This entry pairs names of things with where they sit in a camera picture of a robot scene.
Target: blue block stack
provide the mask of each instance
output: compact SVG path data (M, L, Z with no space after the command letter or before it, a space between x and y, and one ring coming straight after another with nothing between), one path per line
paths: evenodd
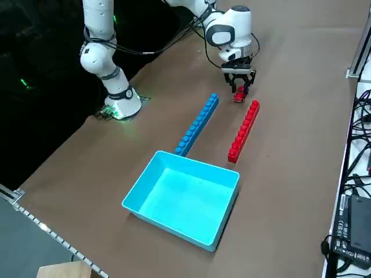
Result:
M175 148L174 153L176 155L186 156L188 154L193 143L197 139L202 129L205 127L218 103L219 98L217 94L212 94L200 114L197 116L196 120L193 121L190 129L185 133L185 136L181 139L178 146Z

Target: building block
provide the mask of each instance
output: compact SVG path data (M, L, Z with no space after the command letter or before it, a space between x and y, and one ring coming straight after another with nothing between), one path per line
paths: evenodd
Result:
M228 153L229 162L237 163L239 154L241 153L242 148L245 145L246 139L249 136L249 133L254 124L259 109L260 109L259 102L257 100L254 100L250 105L250 108L242 122L242 126L239 129L234 142L232 143L232 147L230 148L230 151Z
M188 151L191 149L198 135L207 124L218 103L219 98L217 94L212 94L206 102L205 106L202 108L202 111L193 121L190 129L185 133L185 136L181 139L181 141L178 143L178 146L175 148L174 153L176 155L186 156L188 154Z

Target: cardboard box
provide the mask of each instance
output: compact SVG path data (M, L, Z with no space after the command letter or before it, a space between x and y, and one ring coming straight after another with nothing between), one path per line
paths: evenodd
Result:
M84 262L66 262L58 265L47 265L39 268L37 278L99 278Z

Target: black background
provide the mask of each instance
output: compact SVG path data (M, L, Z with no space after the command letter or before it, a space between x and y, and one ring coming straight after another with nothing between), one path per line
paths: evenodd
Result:
M139 51L192 19L161 0L116 0L115 15L119 44ZM0 0L0 184L12 190L103 104L104 87L79 64L82 30L81 0ZM154 58L114 56L128 79Z

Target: green light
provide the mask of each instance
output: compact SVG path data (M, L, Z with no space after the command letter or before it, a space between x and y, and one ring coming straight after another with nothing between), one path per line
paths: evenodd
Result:
M28 87L28 84L27 84L26 81L24 81L24 79L21 78L21 82L22 82L22 84L23 84L24 86Z

